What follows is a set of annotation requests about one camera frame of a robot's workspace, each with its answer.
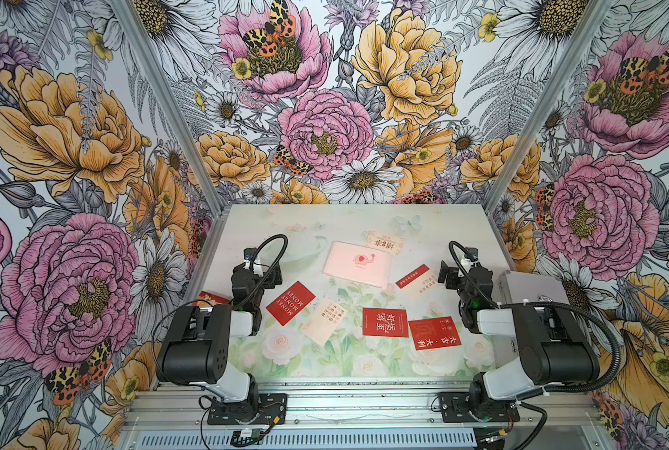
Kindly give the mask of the red money money card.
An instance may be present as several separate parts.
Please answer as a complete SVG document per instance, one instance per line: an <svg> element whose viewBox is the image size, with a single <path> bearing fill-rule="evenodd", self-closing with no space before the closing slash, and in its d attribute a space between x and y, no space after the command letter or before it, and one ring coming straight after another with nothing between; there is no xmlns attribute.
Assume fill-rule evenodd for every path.
<svg viewBox="0 0 669 450"><path fill-rule="evenodd" d="M316 298L316 295L296 281L266 309L280 326L286 326Z"/></svg>

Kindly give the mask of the pale pink text card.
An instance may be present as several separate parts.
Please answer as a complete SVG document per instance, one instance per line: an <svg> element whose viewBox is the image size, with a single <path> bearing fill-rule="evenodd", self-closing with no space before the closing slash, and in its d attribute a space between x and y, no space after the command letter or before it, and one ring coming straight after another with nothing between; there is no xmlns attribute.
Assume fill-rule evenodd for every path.
<svg viewBox="0 0 669 450"><path fill-rule="evenodd" d="M301 328L302 333L319 347L324 347L346 315L347 310L340 304L324 299L309 315Z"/></svg>

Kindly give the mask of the pink elephant photo album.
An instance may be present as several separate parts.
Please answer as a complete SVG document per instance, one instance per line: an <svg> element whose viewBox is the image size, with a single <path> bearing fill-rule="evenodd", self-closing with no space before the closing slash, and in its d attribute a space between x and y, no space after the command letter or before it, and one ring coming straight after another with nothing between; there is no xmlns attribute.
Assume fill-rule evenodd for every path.
<svg viewBox="0 0 669 450"><path fill-rule="evenodd" d="M322 273L384 289L389 283L392 255L390 253L340 241L334 241Z"/></svg>

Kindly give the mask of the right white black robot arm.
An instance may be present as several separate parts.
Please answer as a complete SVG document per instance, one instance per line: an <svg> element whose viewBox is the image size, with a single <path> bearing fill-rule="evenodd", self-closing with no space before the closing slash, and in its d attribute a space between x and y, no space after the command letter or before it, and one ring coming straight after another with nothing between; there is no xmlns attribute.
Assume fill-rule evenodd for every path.
<svg viewBox="0 0 669 450"><path fill-rule="evenodd" d="M469 333L507 338L514 346L512 360L477 374L467 393L441 395L444 418L515 421L516 401L598 379L598 358L558 279L514 271L495 277L481 266L464 271L443 262L437 280L457 292Z"/></svg>

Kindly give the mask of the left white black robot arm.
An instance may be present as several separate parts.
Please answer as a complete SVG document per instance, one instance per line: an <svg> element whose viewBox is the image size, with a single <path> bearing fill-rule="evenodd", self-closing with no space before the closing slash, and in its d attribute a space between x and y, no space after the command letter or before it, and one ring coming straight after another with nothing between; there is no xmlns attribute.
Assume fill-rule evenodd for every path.
<svg viewBox="0 0 669 450"><path fill-rule="evenodd" d="M262 410L259 388L253 375L229 363L230 340L259 333L263 294L281 283L278 264L259 274L255 264L243 262L233 270L231 300L202 291L176 309L156 359L158 380L211 393L216 424L253 422Z"/></svg>

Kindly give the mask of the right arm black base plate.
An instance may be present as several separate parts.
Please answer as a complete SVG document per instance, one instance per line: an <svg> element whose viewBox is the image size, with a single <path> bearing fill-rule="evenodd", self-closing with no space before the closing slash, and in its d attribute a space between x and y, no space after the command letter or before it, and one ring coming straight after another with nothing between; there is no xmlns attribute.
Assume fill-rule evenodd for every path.
<svg viewBox="0 0 669 450"><path fill-rule="evenodd" d="M519 422L520 414L513 402L471 400L465 392L441 392L437 407L445 423L509 423Z"/></svg>

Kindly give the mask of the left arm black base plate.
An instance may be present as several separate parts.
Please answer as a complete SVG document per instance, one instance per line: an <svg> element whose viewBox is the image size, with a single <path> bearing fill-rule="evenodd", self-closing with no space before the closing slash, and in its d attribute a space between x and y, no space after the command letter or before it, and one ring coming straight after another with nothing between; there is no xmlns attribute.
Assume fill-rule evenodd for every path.
<svg viewBox="0 0 669 450"><path fill-rule="evenodd" d="M208 410L206 424L209 426L270 426L286 421L289 396L284 393L260 394L242 402L222 403L216 401Z"/></svg>

